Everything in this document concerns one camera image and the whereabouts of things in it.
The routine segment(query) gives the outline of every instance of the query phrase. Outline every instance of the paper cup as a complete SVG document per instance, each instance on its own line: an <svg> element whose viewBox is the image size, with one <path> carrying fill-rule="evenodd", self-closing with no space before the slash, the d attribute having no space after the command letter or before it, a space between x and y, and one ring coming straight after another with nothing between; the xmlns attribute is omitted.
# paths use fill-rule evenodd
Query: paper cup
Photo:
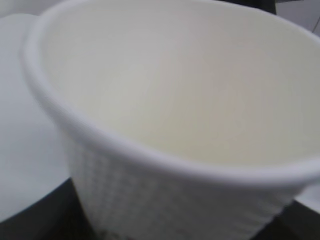
<svg viewBox="0 0 320 240"><path fill-rule="evenodd" d="M171 36L162 34L167 30ZM27 36L22 63L28 85L61 132L79 199L99 235L105 239L111 234L135 240L247 240L305 185L319 178L320 161L314 152L306 147L299 160L252 167L190 161L103 128L64 95L59 82L68 71L64 66L80 60L84 68L92 63L103 68L96 58L101 53L106 63L117 67L121 57L134 59L125 50L139 44L150 47L148 40L137 41L137 36L150 31L153 39L159 33L159 43L170 37L212 38L203 47L221 54L216 63L228 73L235 71L232 59L242 54L248 56L243 61L252 65L252 71L261 75L273 71L279 81L300 79L301 99L313 104L299 108L310 108L312 113L320 111L320 40L269 13L206 0L68 0L40 16ZM192 48L195 43L183 44ZM104 55L118 45L126 47L120 58ZM77 92L82 86L77 83L81 71L68 74L68 87ZM92 72L88 78L96 75ZM319 132L317 119L305 118ZM316 137L311 140L316 144Z"/></svg>

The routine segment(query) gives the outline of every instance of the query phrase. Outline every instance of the black surface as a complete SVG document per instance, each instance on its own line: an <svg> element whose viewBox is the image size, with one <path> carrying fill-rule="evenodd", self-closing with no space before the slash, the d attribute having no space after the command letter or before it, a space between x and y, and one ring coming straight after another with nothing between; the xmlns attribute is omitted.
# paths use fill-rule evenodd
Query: black surface
<svg viewBox="0 0 320 240"><path fill-rule="evenodd" d="M303 0L276 0L276 3L286 3L286 2L297 2L297 1L303 1Z"/></svg>
<svg viewBox="0 0 320 240"><path fill-rule="evenodd" d="M240 4L247 7L261 9L272 14L276 14L276 4L274 0L222 0L233 4Z"/></svg>
<svg viewBox="0 0 320 240"><path fill-rule="evenodd" d="M320 215L293 202L252 240L320 240ZM1 240L97 240L69 179L44 199L0 223Z"/></svg>

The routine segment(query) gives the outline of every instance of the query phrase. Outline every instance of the white cup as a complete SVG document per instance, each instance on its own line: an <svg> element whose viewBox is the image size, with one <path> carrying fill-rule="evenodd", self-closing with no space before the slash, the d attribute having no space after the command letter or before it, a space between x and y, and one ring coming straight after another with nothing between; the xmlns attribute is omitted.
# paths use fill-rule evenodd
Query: white cup
<svg viewBox="0 0 320 240"><path fill-rule="evenodd" d="M317 110L320 40L277 16L211 0L68 0L49 9L27 36L22 52L24 72L34 96L61 132L83 209L105 239L112 233L135 240L248 240L305 185L320 177L319 158L307 153L298 161L256 167L183 160L105 130L62 97L63 89L57 83L65 59L72 61L70 49L85 49L88 46L82 44L91 39L96 45L88 51L111 51L109 38L94 41L101 32L110 30L104 27L107 22L116 29L128 14L148 21L145 14L153 11L163 17L167 25L160 27L166 28L170 25L166 17L186 17L181 10L186 4L194 5L197 14L205 16L194 23L205 29L201 33L216 34L220 45L217 47L213 40L212 47L220 48L226 56L243 46L247 49L242 53L249 56L254 51L271 56L283 70L282 76L302 76L302 86L313 86L309 96L303 97L310 97L313 104L309 107ZM113 46L117 40L130 43L128 34L125 39L112 35ZM236 35L249 36L250 44L232 45L228 36ZM95 61L86 56L90 54L83 54L83 61ZM228 61L221 58L225 68L232 71ZM272 71L275 65L272 61L269 64L259 69ZM76 80L70 85L75 90Z"/></svg>

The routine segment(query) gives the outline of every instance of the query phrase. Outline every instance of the embossed pattern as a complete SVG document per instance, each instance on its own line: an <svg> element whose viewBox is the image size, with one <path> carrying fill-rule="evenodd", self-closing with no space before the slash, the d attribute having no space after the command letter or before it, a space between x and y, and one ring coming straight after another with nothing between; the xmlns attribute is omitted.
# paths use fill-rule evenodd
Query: embossed pattern
<svg viewBox="0 0 320 240"><path fill-rule="evenodd" d="M247 240L300 191L189 186L63 141L83 209L105 240Z"/></svg>

